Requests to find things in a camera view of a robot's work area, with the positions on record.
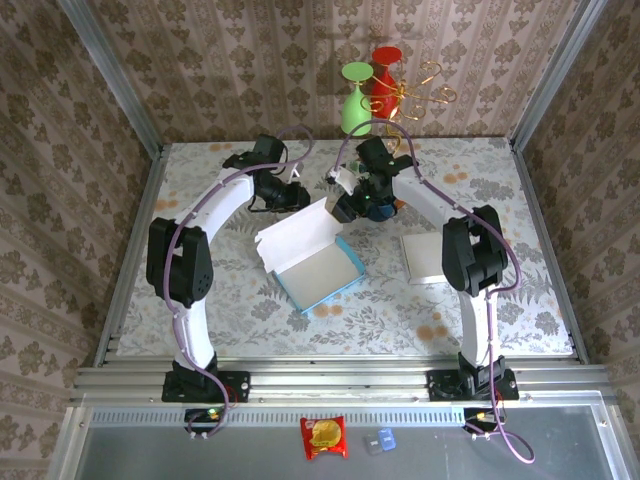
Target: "snack package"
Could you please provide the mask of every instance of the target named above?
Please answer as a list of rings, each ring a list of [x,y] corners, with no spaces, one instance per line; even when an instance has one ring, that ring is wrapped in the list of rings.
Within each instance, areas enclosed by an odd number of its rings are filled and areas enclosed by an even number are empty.
[[[322,420],[303,417],[300,419],[300,430],[307,460],[313,460],[322,452],[339,453],[344,458],[349,457],[344,417]]]

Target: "open box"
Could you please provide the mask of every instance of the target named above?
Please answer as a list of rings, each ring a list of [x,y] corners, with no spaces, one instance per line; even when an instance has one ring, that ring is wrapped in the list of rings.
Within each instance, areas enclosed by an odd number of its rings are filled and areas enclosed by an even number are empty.
[[[302,313],[364,276],[364,264],[337,236],[342,224],[326,202],[318,200],[256,235],[265,270],[274,272]]]

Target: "floral tablecloth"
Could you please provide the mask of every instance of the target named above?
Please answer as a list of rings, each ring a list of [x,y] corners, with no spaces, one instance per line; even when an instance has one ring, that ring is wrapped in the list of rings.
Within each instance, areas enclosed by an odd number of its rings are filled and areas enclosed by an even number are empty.
[[[354,140],[346,160],[356,158]],[[335,200],[338,187],[323,181],[341,141],[318,141],[302,170],[311,201]],[[290,158],[306,150],[288,142]],[[174,144],[155,215],[173,218],[216,178],[232,153],[253,142]],[[490,203],[524,274],[520,290],[498,300],[499,333],[506,355],[570,355],[572,349],[512,154],[504,139],[419,139],[423,172],[461,203]],[[400,237],[433,230],[413,208],[385,223],[360,219],[342,237],[366,265],[365,278],[308,315],[295,310],[264,271],[256,233],[282,215],[241,208],[211,244],[214,288],[207,297],[209,335],[220,355],[454,354],[462,336],[457,294],[448,284],[409,285]],[[173,355],[171,317],[145,280],[146,247],[120,338],[120,355]],[[513,279],[511,266],[505,282]]]

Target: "brown floral wallpaper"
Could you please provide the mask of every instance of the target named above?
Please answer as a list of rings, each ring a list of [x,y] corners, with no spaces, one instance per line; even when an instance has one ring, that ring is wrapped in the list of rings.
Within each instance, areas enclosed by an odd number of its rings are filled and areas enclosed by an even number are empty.
[[[416,135],[505,135],[571,18],[576,0],[91,0],[139,98],[167,143],[252,139],[304,123],[343,135],[353,88],[342,65],[401,48],[407,79],[444,71]]]
[[[0,1],[0,478],[44,478],[149,159],[55,2]]]
[[[526,147],[592,359],[640,452],[640,2],[612,0]]]

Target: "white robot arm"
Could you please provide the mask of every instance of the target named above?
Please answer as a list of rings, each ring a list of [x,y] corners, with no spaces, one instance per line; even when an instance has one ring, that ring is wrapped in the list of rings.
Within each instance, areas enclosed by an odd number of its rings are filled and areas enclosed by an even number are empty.
[[[223,168],[215,183],[221,182],[236,171],[233,168]],[[213,196],[200,210],[197,217],[190,220],[186,226],[188,228],[200,227],[207,236],[207,245],[210,245],[220,227],[238,208],[251,200],[253,195],[253,178],[250,175],[241,175],[229,182],[217,195]],[[176,223],[182,222],[203,196],[204,194],[178,214]],[[215,356],[215,350],[209,340],[205,302],[206,298],[197,300],[191,305],[191,308],[187,308],[184,311],[183,331],[181,333],[185,341],[184,348],[186,351],[179,351],[176,354],[176,361],[186,368],[190,368],[190,365],[184,355],[188,355],[200,368],[206,368]]]
[[[411,168],[406,168],[393,177],[392,185],[394,196],[418,210],[440,233],[450,218],[459,216],[449,204],[425,188]],[[492,318],[496,318],[496,297],[489,300],[486,293],[486,288],[475,297],[466,291],[458,291],[462,319],[460,352],[473,367],[484,367],[489,364],[487,301],[491,302]],[[494,329],[493,337],[498,338],[497,322],[492,322],[491,327]],[[500,356],[499,345],[494,345],[493,351],[496,358]]]
[[[358,217],[373,221],[385,221],[396,213],[395,202],[401,200],[425,216],[442,234],[442,267],[449,284],[458,291],[462,319],[462,346],[458,355],[460,378],[468,396],[483,390],[489,383],[489,325],[491,337],[497,339],[495,319],[495,295],[488,295],[488,287],[502,280],[507,267],[507,253],[490,231],[471,218],[475,217],[494,233],[501,235],[496,211],[489,205],[471,212],[453,204],[451,196],[441,187],[427,188],[417,176],[413,159],[409,155],[393,158],[380,137],[368,139],[356,147],[365,169],[365,175],[357,178],[343,167],[328,173],[329,182],[341,185],[345,194],[333,209],[333,215],[343,223]],[[504,373],[504,357],[498,352],[497,341],[493,345],[494,374]]]
[[[308,192],[299,182],[291,182],[289,177],[285,183],[271,173],[274,166],[295,167],[297,160],[278,164],[285,148],[279,139],[260,135],[253,151],[232,155],[224,162],[213,183],[215,195],[207,191],[176,219],[156,218],[149,227],[147,281],[165,301],[168,287],[170,299],[185,307],[171,307],[177,315],[175,318],[180,320],[174,321],[180,347],[174,371],[183,376],[190,374],[182,370],[194,373],[195,368],[214,374],[216,368],[215,350],[207,329],[205,297],[213,283],[209,245],[220,227],[241,205],[256,196],[265,201],[265,210],[272,212],[296,211],[310,203]],[[171,248],[172,241],[177,251]]]

